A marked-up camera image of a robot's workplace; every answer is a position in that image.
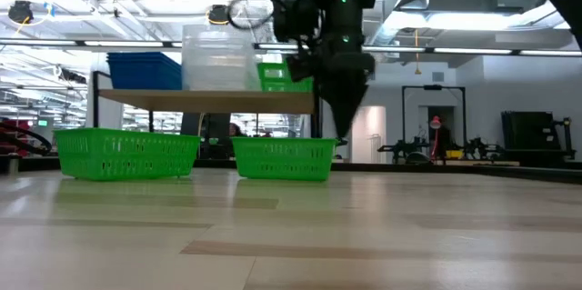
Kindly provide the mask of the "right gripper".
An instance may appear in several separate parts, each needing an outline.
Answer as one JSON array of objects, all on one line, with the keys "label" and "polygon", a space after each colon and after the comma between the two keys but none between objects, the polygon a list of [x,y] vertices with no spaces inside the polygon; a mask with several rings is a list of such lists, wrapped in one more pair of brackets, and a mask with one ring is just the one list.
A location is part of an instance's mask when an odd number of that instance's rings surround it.
[{"label": "right gripper", "polygon": [[[324,0],[322,8],[313,0],[293,5],[294,17],[308,13],[292,24],[298,53],[286,64],[295,82],[312,77],[320,81],[320,96],[332,112],[337,137],[345,137],[366,91],[367,78],[374,72],[375,60],[362,51],[363,11],[375,0]],[[336,145],[347,145],[343,138]]]}]

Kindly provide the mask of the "green plastic basket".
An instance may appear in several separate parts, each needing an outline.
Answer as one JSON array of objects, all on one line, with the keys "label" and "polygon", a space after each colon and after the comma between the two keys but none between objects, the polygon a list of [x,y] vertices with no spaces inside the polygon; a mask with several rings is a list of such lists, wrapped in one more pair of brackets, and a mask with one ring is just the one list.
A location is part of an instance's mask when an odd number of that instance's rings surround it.
[{"label": "green plastic basket", "polygon": [[294,82],[286,63],[259,63],[257,72],[263,92],[311,93],[313,78]]},{"label": "green plastic basket", "polygon": [[253,179],[326,181],[334,138],[233,137],[237,172]]},{"label": "green plastic basket", "polygon": [[201,138],[105,128],[55,132],[64,175],[96,181],[190,175]]}]

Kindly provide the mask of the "blue plastic basket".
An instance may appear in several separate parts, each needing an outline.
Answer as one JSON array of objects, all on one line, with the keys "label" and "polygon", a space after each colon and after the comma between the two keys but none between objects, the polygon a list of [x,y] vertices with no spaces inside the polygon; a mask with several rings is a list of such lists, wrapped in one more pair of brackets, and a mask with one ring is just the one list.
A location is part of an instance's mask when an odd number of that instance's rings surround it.
[{"label": "blue plastic basket", "polygon": [[160,64],[174,64],[176,61],[172,60],[167,56],[109,56],[107,57],[108,62],[115,62],[116,64],[129,64],[132,62],[145,64],[145,63],[160,63]]},{"label": "blue plastic basket", "polygon": [[170,56],[162,52],[110,52],[108,59],[170,59]]},{"label": "blue plastic basket", "polygon": [[114,89],[181,90],[182,68],[176,62],[109,61]]}]

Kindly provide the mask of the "black background robot rig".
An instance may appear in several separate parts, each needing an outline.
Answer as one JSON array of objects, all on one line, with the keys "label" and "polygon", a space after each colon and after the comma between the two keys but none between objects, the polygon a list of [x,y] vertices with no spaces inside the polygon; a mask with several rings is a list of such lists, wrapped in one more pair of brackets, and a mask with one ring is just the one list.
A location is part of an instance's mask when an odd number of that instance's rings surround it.
[{"label": "black background robot rig", "polygon": [[501,145],[485,144],[480,137],[467,141],[464,147],[465,158],[469,160],[496,161],[505,153]]},{"label": "black background robot rig", "polygon": [[394,145],[381,145],[377,151],[378,153],[391,153],[391,163],[393,165],[400,165],[406,162],[406,158],[412,153],[422,154],[422,150],[429,148],[430,143],[415,136],[413,141],[408,143],[405,140],[397,140]]}]

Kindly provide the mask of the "ceiling light strip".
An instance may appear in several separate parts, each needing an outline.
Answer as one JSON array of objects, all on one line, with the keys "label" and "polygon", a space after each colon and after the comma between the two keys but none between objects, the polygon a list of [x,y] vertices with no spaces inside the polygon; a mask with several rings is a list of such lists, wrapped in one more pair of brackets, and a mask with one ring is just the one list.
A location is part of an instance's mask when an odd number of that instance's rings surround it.
[{"label": "ceiling light strip", "polygon": [[163,42],[138,42],[138,41],[85,41],[87,46],[107,47],[164,47]]},{"label": "ceiling light strip", "polygon": [[62,40],[0,39],[0,45],[76,46],[76,42]]},{"label": "ceiling light strip", "polygon": [[510,55],[510,49],[484,49],[484,48],[434,48],[435,54],[459,54],[459,55]]}]

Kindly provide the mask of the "red lamp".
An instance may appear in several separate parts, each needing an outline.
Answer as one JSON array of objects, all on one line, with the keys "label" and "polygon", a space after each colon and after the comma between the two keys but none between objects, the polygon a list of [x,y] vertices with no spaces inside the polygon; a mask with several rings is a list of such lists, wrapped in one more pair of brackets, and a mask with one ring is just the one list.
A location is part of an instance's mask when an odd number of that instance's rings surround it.
[{"label": "red lamp", "polygon": [[432,118],[432,120],[430,121],[429,126],[434,131],[434,142],[433,142],[433,149],[431,152],[431,159],[433,161],[436,161],[439,157],[439,145],[440,145],[439,130],[442,126],[440,117],[438,115],[434,116]]}]

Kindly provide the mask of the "black ceiling device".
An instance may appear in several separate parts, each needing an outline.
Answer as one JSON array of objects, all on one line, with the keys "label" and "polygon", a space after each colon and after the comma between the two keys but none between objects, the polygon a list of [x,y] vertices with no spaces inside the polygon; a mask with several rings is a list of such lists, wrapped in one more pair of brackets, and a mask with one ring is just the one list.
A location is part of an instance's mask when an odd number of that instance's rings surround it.
[{"label": "black ceiling device", "polygon": [[206,19],[211,25],[227,25],[228,7],[226,5],[212,5],[206,12]]},{"label": "black ceiling device", "polygon": [[18,24],[30,24],[34,20],[31,9],[31,2],[16,0],[8,9],[8,17],[11,21]]}]

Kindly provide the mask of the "person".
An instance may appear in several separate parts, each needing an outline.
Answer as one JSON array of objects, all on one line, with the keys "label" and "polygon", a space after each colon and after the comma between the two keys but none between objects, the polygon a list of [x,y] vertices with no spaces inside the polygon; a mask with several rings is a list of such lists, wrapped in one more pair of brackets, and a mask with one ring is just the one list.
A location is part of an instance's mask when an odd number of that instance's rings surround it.
[{"label": "person", "polygon": [[228,143],[233,144],[233,139],[238,137],[246,137],[239,125],[235,123],[229,124]]}]

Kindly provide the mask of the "black equipment rack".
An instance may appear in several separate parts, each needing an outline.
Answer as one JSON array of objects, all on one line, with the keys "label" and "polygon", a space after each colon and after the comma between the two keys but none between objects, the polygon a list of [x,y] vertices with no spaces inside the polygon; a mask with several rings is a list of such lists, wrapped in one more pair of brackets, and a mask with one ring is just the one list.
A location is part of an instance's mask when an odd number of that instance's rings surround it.
[{"label": "black equipment rack", "polygon": [[504,154],[521,165],[553,165],[576,157],[570,117],[555,120],[551,112],[501,113]]}]

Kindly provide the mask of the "red and black machine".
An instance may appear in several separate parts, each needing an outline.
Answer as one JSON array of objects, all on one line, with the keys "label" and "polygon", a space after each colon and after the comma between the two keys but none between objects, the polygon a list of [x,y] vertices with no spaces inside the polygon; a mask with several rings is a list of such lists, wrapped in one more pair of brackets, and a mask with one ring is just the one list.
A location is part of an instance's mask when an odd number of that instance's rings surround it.
[{"label": "red and black machine", "polygon": [[52,143],[16,120],[0,119],[0,155],[49,155]]}]

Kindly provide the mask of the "black door frame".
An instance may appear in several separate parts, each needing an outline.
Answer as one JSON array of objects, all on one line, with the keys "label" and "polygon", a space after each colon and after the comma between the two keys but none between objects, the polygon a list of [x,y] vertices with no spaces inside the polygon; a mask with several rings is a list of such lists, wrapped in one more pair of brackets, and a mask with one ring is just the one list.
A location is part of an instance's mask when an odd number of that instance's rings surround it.
[{"label": "black door frame", "polygon": [[406,90],[411,89],[422,89],[423,91],[442,91],[446,90],[459,90],[461,92],[461,103],[462,103],[462,136],[463,136],[463,146],[467,145],[467,95],[466,88],[464,86],[446,86],[446,85],[402,85],[401,86],[401,119],[402,119],[402,141],[406,141]]}]

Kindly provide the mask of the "wooden shelf with black frame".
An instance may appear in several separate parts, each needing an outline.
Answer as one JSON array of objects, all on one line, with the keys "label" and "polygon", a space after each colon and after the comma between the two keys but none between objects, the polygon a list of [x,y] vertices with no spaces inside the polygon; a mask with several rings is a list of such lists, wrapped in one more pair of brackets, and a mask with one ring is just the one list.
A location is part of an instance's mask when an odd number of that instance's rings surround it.
[{"label": "wooden shelf with black frame", "polygon": [[103,97],[146,110],[150,133],[155,131],[154,112],[160,111],[309,115],[310,135],[322,136],[321,101],[316,93],[102,89],[99,85],[102,77],[109,75],[93,71],[90,77],[94,128],[99,126],[99,99]]}]

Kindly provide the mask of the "black aluminium frame rail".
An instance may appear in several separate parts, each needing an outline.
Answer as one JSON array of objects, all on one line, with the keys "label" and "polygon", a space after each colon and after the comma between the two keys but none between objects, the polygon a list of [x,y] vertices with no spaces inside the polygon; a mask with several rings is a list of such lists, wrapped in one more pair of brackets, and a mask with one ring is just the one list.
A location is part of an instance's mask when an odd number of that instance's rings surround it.
[{"label": "black aluminium frame rail", "polygon": [[552,169],[500,165],[386,165],[333,163],[331,170],[337,172],[361,173],[487,175],[549,183],[582,185],[582,169]]},{"label": "black aluminium frame rail", "polygon": [[19,155],[0,155],[0,175],[15,175],[23,172],[59,170],[57,157],[22,157]]}]

